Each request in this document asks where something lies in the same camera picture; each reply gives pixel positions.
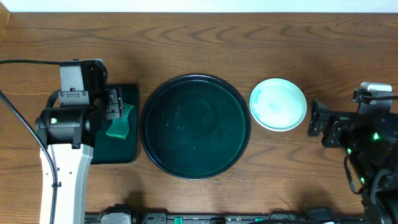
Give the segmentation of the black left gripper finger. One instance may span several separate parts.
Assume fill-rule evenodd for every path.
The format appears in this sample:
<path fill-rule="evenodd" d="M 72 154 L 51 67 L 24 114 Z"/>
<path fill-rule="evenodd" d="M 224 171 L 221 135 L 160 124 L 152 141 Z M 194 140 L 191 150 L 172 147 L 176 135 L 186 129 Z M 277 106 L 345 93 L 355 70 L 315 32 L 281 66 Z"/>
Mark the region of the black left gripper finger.
<path fill-rule="evenodd" d="M 117 97 L 118 97 L 119 116 L 123 117 L 125 112 L 124 112 L 124 105 L 123 105 L 122 89 L 120 87 L 116 87 L 116 93 L 117 93 Z"/>
<path fill-rule="evenodd" d="M 108 106 L 106 110 L 106 119 L 118 118 L 118 95 L 115 89 L 106 90 L 108 95 Z"/>

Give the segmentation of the green scrubbing sponge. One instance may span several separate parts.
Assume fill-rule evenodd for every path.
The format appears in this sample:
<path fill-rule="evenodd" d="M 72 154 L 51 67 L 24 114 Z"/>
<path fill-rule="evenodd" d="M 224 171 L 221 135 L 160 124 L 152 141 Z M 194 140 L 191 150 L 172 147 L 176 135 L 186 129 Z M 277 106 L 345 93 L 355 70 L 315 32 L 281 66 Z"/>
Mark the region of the green scrubbing sponge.
<path fill-rule="evenodd" d="M 106 130 L 106 135 L 111 138 L 126 140 L 129 134 L 129 114 L 134 108 L 133 105 L 123 103 L 124 116 L 114 119 L 111 126 Z"/>

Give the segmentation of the mint green plate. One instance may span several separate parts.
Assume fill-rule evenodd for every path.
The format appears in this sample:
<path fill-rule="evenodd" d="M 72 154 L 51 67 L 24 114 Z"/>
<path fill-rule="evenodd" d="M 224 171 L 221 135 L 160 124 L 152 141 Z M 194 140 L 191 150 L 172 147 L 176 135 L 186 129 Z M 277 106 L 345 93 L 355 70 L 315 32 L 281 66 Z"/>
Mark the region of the mint green plate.
<path fill-rule="evenodd" d="M 263 128 L 284 132 L 296 128 L 304 120 L 307 101 L 296 84 L 282 78 L 270 78 L 254 87 L 249 109 Z"/>

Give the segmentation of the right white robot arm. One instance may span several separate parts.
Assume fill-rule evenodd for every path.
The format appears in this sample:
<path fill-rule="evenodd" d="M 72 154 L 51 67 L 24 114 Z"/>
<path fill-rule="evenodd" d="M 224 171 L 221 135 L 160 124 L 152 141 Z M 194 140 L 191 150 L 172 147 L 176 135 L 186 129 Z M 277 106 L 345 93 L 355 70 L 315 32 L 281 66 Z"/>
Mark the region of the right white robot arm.
<path fill-rule="evenodd" d="M 349 187 L 361 196 L 369 222 L 397 223 L 397 114 L 365 103 L 355 113 L 331 111 L 313 100 L 308 135 L 345 151 Z"/>

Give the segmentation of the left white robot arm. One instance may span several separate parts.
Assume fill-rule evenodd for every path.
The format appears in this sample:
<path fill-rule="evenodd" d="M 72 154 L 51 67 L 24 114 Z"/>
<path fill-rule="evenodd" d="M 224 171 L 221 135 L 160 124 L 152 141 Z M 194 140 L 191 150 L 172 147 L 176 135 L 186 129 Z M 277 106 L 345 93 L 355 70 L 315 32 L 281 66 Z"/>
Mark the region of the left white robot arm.
<path fill-rule="evenodd" d="M 47 152 L 40 153 L 43 171 L 41 223 L 83 223 L 90 165 L 128 163 L 136 157 L 137 88 L 135 85 L 108 85 L 106 91 L 111 103 L 123 104 L 124 114 L 103 121 L 88 144 L 73 147 L 73 132 L 79 127 L 63 128 L 61 125 L 69 118 L 75 118 L 79 124 L 81 116 L 76 109 L 54 107 L 58 92 L 50 95 L 37 118 L 37 134 L 47 147 Z"/>

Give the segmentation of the black rectangular water tray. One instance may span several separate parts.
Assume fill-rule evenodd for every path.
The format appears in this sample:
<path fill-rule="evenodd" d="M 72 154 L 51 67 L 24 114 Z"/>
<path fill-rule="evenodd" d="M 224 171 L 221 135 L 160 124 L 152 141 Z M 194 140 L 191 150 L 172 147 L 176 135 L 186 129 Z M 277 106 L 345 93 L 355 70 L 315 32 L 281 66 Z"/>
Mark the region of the black rectangular water tray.
<path fill-rule="evenodd" d="M 129 131 L 125 139 L 108 136 L 106 131 L 112 124 L 121 120 L 106 120 L 102 129 L 96 133 L 96 144 L 91 164 L 120 164 L 130 163 L 137 156 L 137 120 L 139 106 L 139 91 L 135 84 L 107 85 L 107 88 L 120 87 L 123 103 L 132 108 L 126 112 Z"/>

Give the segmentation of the round black serving tray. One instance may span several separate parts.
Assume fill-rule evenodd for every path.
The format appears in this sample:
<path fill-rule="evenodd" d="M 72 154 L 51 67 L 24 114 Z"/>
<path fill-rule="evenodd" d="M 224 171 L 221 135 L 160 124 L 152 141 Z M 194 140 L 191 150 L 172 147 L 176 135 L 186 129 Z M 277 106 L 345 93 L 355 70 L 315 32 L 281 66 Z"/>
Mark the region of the round black serving tray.
<path fill-rule="evenodd" d="M 240 92 L 226 80 L 192 73 L 161 84 L 148 97 L 139 133 L 150 160 L 181 179 L 207 179 L 244 154 L 251 118 Z"/>

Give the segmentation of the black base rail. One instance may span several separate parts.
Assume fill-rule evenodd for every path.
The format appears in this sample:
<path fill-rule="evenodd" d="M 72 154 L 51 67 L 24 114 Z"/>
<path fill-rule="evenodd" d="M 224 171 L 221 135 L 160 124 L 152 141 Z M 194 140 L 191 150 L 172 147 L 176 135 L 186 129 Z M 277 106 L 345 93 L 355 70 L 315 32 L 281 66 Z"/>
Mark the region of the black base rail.
<path fill-rule="evenodd" d="M 127 205 L 116 204 L 101 213 L 87 213 L 83 220 L 89 224 L 368 224 L 364 216 L 338 216 L 330 208 L 317 207 L 304 213 L 288 212 L 281 208 L 257 215 L 140 213 Z"/>

